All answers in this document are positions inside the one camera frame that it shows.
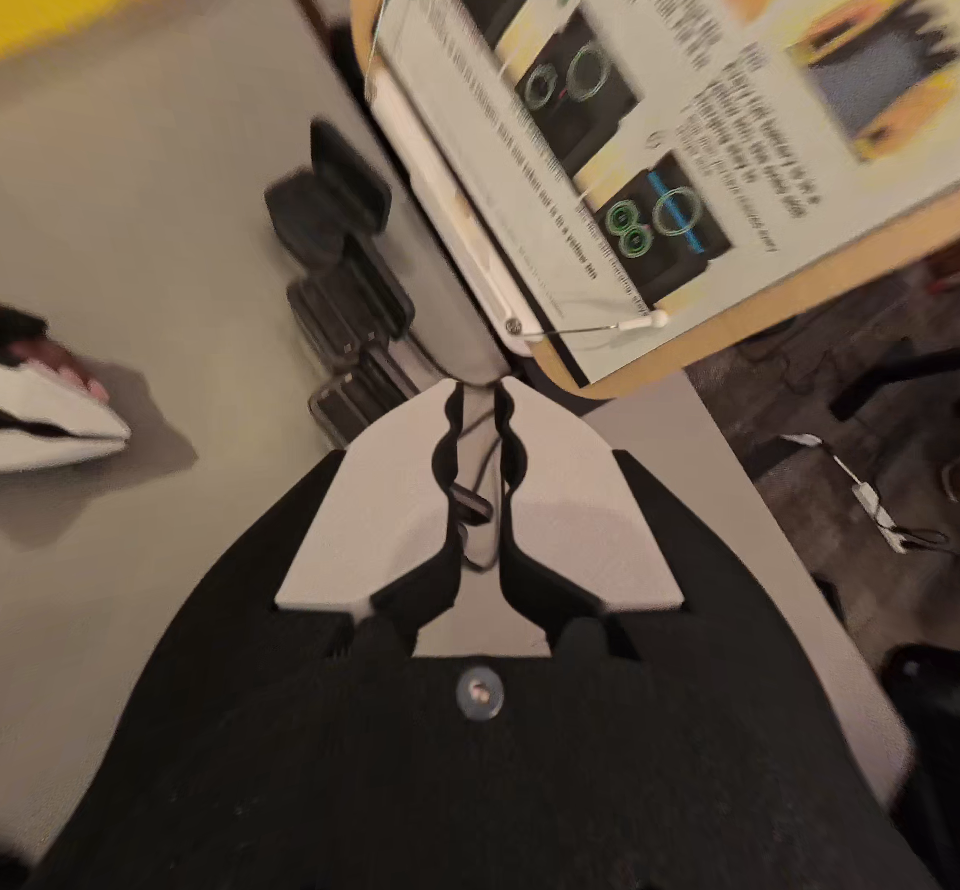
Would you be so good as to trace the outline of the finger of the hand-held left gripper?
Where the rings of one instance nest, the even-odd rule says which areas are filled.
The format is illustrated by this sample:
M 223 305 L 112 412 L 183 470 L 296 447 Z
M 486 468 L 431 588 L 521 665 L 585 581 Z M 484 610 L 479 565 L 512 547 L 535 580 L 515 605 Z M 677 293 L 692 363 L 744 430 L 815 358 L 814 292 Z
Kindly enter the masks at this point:
M 128 441 L 130 427 L 106 404 L 35 364 L 1 366 L 1 423 L 37 437 Z
M 128 441 L 125 440 L 42 437 L 23 430 L 3 429 L 1 472 L 25 473 L 71 466 L 113 456 L 126 450 L 127 446 Z

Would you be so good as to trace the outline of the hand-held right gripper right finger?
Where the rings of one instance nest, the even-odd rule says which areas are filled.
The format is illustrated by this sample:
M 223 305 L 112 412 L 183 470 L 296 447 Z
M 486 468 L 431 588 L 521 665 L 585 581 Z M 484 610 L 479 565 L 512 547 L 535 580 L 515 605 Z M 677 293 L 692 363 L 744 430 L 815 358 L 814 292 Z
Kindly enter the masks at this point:
M 554 649 L 573 620 L 673 612 L 685 596 L 615 449 L 517 379 L 498 386 L 499 580 Z

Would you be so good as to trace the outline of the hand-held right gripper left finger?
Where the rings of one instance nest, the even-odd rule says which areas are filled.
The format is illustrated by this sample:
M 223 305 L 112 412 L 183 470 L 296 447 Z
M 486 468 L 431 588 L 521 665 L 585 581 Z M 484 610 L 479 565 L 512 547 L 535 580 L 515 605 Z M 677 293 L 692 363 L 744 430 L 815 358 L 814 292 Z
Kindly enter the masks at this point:
M 442 380 L 349 445 L 275 594 L 281 620 L 382 624 L 414 656 L 461 589 L 461 433 L 462 386 Z

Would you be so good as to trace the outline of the black battery charging case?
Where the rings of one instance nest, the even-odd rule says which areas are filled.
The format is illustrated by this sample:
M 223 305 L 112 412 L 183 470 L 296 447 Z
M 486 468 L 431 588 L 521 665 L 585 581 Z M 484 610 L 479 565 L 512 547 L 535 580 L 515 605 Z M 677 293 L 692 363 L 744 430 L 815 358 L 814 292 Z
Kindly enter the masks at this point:
M 420 393 L 380 344 L 364 349 L 356 364 L 309 399 L 315 423 L 336 450 L 345 450 L 366 429 Z
M 416 308 L 374 242 L 346 234 L 340 257 L 287 286 L 306 344 L 331 375 L 358 366 L 372 347 L 387 351 L 412 328 Z
M 386 230 L 391 193 L 338 127 L 316 117 L 310 124 L 310 164 L 271 183 L 263 198 L 289 254 L 307 269 L 328 270 L 342 259 L 349 237 Z

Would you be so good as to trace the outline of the person's left hand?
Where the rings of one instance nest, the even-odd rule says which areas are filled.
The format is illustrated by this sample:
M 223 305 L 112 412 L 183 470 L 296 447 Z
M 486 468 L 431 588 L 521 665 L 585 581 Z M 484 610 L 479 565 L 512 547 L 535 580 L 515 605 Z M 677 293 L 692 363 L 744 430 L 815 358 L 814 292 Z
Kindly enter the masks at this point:
M 102 382 L 77 356 L 53 339 L 42 336 L 19 342 L 11 348 L 16 350 L 20 359 L 43 365 L 71 385 L 90 393 L 103 404 L 110 402 L 110 394 Z

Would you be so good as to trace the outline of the white power strip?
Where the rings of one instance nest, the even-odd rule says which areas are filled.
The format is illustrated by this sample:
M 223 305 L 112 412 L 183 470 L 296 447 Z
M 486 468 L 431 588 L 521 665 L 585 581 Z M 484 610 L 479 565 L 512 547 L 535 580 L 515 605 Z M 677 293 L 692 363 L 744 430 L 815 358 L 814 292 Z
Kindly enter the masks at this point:
M 912 552 L 944 553 L 958 556 L 951 539 L 942 531 L 923 528 L 911 528 L 899 524 L 882 501 L 879 490 L 868 480 L 861 479 L 855 471 L 842 460 L 834 448 L 812 433 L 785 433 L 777 440 L 799 449 L 819 450 L 839 468 L 850 483 L 850 490 L 870 522 L 884 539 L 889 548 L 898 555 Z

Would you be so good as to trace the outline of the black chair base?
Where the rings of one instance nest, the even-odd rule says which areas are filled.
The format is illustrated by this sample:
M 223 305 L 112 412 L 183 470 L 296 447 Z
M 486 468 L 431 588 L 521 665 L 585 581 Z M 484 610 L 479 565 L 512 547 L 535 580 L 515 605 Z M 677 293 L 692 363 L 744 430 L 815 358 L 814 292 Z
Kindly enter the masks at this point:
M 928 644 L 894 649 L 882 686 L 914 743 L 914 765 L 893 819 L 943 888 L 959 887 L 959 652 Z

